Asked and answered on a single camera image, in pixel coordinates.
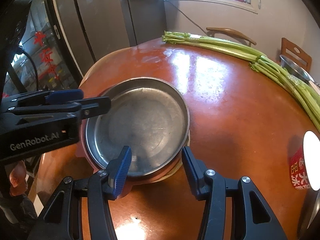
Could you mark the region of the red instant noodle bowl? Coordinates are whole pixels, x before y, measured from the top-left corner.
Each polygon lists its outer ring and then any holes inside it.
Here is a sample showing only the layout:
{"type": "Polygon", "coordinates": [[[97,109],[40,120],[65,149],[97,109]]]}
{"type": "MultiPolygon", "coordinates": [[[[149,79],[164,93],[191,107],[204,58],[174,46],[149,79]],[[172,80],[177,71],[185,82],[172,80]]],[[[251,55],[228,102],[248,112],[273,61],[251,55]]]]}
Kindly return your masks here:
{"type": "Polygon", "coordinates": [[[290,179],[295,189],[319,190],[319,150],[319,138],[307,131],[302,145],[290,159],[290,179]]]}

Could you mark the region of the wooden chair with backrest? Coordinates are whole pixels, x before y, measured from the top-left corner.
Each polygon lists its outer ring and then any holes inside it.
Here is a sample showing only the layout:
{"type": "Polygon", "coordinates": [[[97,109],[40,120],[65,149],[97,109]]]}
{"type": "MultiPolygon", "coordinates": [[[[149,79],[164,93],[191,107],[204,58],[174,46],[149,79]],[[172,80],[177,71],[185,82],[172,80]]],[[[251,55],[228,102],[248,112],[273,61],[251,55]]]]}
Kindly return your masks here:
{"type": "Polygon", "coordinates": [[[281,38],[280,54],[288,57],[307,72],[310,72],[312,64],[311,56],[287,38],[281,38]]]}

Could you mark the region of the wrapped celery bunch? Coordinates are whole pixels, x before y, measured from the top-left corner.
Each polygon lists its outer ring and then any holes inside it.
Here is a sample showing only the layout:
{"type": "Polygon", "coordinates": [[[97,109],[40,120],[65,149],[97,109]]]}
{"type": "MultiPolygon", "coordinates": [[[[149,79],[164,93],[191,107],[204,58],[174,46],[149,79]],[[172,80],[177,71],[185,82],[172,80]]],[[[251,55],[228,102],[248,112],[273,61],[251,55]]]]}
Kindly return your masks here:
{"type": "Polygon", "coordinates": [[[319,131],[319,95],[312,92],[311,87],[264,56],[257,57],[249,65],[252,70],[266,75],[290,93],[300,103],[319,131]]]}

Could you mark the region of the shallow steel round pan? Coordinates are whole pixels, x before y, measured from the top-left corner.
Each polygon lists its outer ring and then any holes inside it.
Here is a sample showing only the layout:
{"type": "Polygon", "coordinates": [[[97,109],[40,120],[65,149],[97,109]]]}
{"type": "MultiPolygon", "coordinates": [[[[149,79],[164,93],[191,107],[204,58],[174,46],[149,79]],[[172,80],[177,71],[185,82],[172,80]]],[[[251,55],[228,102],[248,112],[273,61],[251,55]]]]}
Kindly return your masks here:
{"type": "Polygon", "coordinates": [[[190,114],[182,94],[153,77],[123,81],[103,93],[111,100],[108,113],[89,118],[85,149],[98,168],[118,157],[123,146],[132,152],[128,175],[151,175],[164,168],[185,145],[190,114]]]}

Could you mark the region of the grey refrigerator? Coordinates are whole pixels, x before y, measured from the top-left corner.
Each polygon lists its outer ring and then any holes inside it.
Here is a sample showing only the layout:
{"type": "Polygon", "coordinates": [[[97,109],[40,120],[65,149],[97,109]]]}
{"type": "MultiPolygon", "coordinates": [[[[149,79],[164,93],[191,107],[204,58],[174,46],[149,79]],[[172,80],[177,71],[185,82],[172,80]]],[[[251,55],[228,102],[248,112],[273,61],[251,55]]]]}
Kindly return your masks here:
{"type": "Polygon", "coordinates": [[[76,84],[103,56],[163,35],[164,0],[44,0],[57,51],[76,84]]]}

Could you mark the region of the large steel bowl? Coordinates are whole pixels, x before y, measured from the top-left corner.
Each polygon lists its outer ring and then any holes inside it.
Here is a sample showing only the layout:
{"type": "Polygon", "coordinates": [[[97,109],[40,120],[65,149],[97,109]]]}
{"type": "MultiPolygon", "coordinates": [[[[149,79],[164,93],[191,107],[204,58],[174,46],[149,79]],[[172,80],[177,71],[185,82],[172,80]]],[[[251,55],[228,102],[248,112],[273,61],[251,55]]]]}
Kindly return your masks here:
{"type": "Polygon", "coordinates": [[[297,237],[319,239],[319,191],[307,191],[298,222],[297,237]]]}

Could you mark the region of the long celery bunch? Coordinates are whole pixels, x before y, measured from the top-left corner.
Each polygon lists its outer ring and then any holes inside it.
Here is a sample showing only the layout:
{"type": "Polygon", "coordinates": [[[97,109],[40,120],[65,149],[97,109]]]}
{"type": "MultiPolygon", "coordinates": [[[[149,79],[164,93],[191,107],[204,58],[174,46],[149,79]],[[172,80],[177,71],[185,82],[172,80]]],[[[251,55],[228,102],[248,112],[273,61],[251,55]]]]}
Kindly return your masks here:
{"type": "Polygon", "coordinates": [[[217,51],[249,62],[267,59],[264,53],[247,45],[209,36],[165,31],[162,41],[217,51]]]}

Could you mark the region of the yellow shell-shaped plate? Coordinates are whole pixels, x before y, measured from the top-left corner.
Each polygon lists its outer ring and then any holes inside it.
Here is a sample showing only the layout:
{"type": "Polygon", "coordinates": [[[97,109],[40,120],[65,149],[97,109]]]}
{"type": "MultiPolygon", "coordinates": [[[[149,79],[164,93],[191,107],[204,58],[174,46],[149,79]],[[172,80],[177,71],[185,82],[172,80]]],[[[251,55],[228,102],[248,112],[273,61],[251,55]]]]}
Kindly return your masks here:
{"type": "MultiPolygon", "coordinates": [[[[190,146],[190,132],[188,132],[188,136],[187,139],[184,143],[184,146],[190,146]]],[[[173,168],[171,168],[165,175],[161,176],[160,178],[158,178],[157,180],[153,180],[151,183],[156,183],[156,182],[160,182],[163,181],[165,179],[168,179],[169,177],[171,177],[172,175],[174,175],[182,166],[182,157],[181,157],[182,152],[179,152],[179,158],[177,163],[175,164],[175,166],[173,168]]]]}

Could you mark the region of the pink plastic plate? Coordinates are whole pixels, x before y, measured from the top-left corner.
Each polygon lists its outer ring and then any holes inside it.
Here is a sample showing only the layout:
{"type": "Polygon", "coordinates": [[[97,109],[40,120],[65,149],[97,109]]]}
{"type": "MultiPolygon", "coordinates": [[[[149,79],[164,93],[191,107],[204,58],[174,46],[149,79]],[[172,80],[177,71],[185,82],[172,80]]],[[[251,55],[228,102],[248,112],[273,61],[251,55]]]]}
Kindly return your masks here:
{"type": "MultiPolygon", "coordinates": [[[[87,122],[87,120],[82,120],[82,123],[79,128],[80,142],[77,143],[77,149],[75,152],[75,156],[77,158],[85,157],[87,162],[89,163],[89,165],[91,165],[91,167],[93,168],[93,172],[95,173],[98,170],[100,170],[101,167],[93,161],[92,157],[89,156],[89,153],[87,151],[86,142],[85,142],[86,122],[87,122]]],[[[119,196],[119,198],[123,198],[127,194],[129,194],[129,192],[132,190],[133,186],[151,184],[151,182],[153,180],[157,180],[161,176],[165,175],[171,168],[173,168],[175,166],[175,164],[178,161],[178,158],[179,158],[179,153],[178,153],[178,155],[176,155],[176,157],[174,159],[172,159],[172,161],[170,163],[165,165],[160,170],[153,172],[152,174],[148,174],[148,175],[142,176],[142,177],[129,177],[129,176],[127,176],[126,183],[124,185],[124,188],[123,188],[122,193],[119,196]]]]}

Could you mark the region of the steel mixing bowl far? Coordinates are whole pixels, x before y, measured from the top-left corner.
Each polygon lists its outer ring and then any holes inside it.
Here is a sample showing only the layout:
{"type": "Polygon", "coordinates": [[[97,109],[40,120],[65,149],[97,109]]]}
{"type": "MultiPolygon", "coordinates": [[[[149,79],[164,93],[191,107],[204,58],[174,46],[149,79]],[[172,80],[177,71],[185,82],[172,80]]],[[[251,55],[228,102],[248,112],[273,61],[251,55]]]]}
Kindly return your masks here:
{"type": "Polygon", "coordinates": [[[291,75],[294,75],[295,77],[299,78],[305,83],[308,83],[309,81],[313,81],[313,78],[310,76],[310,74],[304,70],[302,67],[300,67],[298,64],[296,64],[294,61],[289,59],[285,55],[280,55],[280,65],[285,68],[291,75]]]}

